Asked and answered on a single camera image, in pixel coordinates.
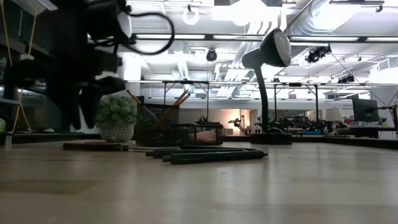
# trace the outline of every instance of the wooden floor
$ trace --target wooden floor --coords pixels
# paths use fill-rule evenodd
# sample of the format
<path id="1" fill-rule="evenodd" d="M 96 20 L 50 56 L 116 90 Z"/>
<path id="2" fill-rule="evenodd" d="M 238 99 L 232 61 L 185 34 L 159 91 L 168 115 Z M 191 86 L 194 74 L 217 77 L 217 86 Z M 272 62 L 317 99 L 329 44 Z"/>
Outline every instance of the wooden floor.
<path id="1" fill-rule="evenodd" d="M 398 223 L 396 151 L 296 143 L 263 146 L 261 160 L 173 166 L 60 148 L 0 149 L 1 224 Z"/>

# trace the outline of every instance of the ceiling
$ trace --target ceiling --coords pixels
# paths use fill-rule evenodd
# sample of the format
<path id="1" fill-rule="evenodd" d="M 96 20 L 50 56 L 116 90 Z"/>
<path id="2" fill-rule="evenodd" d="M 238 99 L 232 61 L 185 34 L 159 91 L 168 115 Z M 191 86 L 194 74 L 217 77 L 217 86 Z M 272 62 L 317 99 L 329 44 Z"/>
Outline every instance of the ceiling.
<path id="1" fill-rule="evenodd" d="M 29 12 L 34 12 L 35 0 L 14 1 Z M 40 1 L 47 7 L 53 9 L 53 6 L 48 0 Z M 259 0 L 240 0 L 235 4 L 242 4 L 240 2 L 245 2 L 245 7 L 238 7 L 239 10 L 236 12 L 230 11 L 229 14 L 226 15 L 223 15 L 220 12 L 228 12 L 228 10 L 225 10 L 227 9 L 227 6 L 214 6 L 214 1 L 209 0 L 201 2 L 192 1 L 190 2 L 191 8 L 199 14 L 199 20 L 195 25 L 187 24 L 191 22 L 193 18 L 190 14 L 187 16 L 189 22 L 183 21 L 183 13 L 187 10 L 187 2 L 139 0 L 128 1 L 128 3 L 132 5 L 133 12 L 135 13 L 157 11 L 168 15 L 171 20 L 173 20 L 176 27 L 176 33 L 178 34 L 249 34 L 253 30 L 252 28 L 254 27 L 254 24 L 237 26 L 232 20 L 242 19 L 243 16 L 241 15 L 247 15 L 245 14 L 247 10 L 255 10 L 256 7 L 250 8 L 248 7 L 250 6 L 248 3 L 256 2 L 256 4 L 258 4 L 258 1 Z M 283 10 L 281 11 L 282 17 L 286 18 L 286 23 L 289 23 L 290 20 L 295 18 L 296 14 L 298 14 L 309 1 L 310 0 L 295 0 L 295 6 L 286 4 L 286 7 L 283 7 Z M 328 0 L 313 0 L 313 2 L 328 3 Z M 338 26 L 330 30 L 328 34 L 342 36 L 397 35 L 398 27 L 396 26 L 396 21 L 398 21 L 398 4 L 397 7 L 385 6 L 381 12 L 375 12 L 376 8 L 377 6 L 358 7 L 357 10 L 352 13 L 353 15 L 350 18 L 343 21 L 341 24 L 338 24 Z M 322 18 L 326 19 L 325 21 L 332 21 L 333 19 L 337 20 L 335 16 L 338 13 L 338 11 L 332 13 L 322 11 L 320 15 L 324 15 Z M 301 17 L 305 17 L 306 14 L 308 14 L 308 12 L 303 11 Z M 299 23 L 304 21 L 300 19 L 301 17 L 298 17 L 298 19 L 295 20 L 293 23 L 294 26 L 301 25 Z M 272 24 L 275 24 L 277 21 L 276 18 L 266 18 L 264 20 L 267 21 L 265 23 L 272 21 Z M 169 33 L 169 27 L 166 22 L 161 21 L 156 17 L 133 19 L 131 24 L 133 32 L 135 33 Z M 262 29 L 257 29 L 257 32 L 254 34 L 262 34 L 261 32 Z M 159 49 L 164 45 L 164 41 L 139 41 L 137 43 L 137 48 L 148 51 Z M 217 64 L 229 65 L 234 62 L 234 59 L 237 61 L 237 54 L 243 50 L 243 46 L 243 42 L 176 40 L 171 47 L 171 50 L 173 52 L 182 51 L 185 53 L 186 57 L 184 58 L 184 61 L 186 61 L 188 71 L 191 73 L 203 71 L 203 79 L 207 79 L 206 72 L 214 73 Z M 308 64 L 304 62 L 304 57 L 307 55 L 306 52 L 313 48 L 314 47 L 306 46 L 293 47 L 295 57 L 292 65 L 284 69 L 268 71 L 267 74 L 264 75 L 268 78 L 267 82 L 269 82 L 274 76 L 277 76 L 282 80 L 288 80 L 288 82 L 306 82 L 307 80 L 319 82 L 321 80 L 323 82 L 333 83 L 337 82 L 338 77 L 348 74 L 345 72 L 345 68 L 354 72 L 357 77 L 361 77 L 361 80 L 366 80 L 369 76 L 370 68 L 377 66 L 377 63 L 383 61 L 385 58 L 395 57 L 398 55 L 397 44 L 331 44 L 332 52 L 339 62 L 337 62 L 333 56 L 328 55 L 326 58 L 308 68 Z M 208 49 L 216 50 L 218 54 L 217 61 L 206 61 L 205 57 Z M 140 56 L 142 75 L 145 76 L 146 79 L 161 79 L 162 77 L 167 79 L 170 77 L 171 73 L 178 71 L 178 65 L 181 66 L 181 63 L 178 63 L 178 60 L 180 60 L 181 57 L 176 57 L 172 51 L 156 56 Z M 218 80 L 223 80 L 227 71 L 228 68 L 220 71 L 221 75 L 218 76 Z"/>

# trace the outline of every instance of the computer monitor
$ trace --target computer monitor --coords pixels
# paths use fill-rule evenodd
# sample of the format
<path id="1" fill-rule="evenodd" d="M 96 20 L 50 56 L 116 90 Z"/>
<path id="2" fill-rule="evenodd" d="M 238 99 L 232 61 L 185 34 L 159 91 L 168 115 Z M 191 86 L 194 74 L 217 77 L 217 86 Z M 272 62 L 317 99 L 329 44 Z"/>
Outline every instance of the computer monitor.
<path id="1" fill-rule="evenodd" d="M 376 100 L 353 99 L 355 121 L 379 121 L 378 110 L 370 110 L 371 108 L 377 108 Z"/>

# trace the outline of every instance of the desk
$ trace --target desk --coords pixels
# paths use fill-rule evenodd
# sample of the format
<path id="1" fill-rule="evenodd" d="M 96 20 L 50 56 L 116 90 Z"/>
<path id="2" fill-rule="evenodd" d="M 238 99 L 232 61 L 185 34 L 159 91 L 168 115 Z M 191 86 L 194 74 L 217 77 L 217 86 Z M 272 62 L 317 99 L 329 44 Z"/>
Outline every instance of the desk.
<path id="1" fill-rule="evenodd" d="M 378 139 L 379 131 L 397 131 L 396 128 L 382 128 L 382 127 L 354 127 L 350 128 L 356 138 L 367 136 L 369 138 Z"/>

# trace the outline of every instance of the green plant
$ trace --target green plant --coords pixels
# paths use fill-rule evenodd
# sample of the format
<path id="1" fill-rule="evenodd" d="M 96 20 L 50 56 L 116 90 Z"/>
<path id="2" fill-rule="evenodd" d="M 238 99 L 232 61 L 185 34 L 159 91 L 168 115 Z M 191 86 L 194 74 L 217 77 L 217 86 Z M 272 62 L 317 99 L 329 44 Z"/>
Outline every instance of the green plant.
<path id="1" fill-rule="evenodd" d="M 99 103 L 97 127 L 137 124 L 137 103 L 118 95 L 104 97 Z"/>

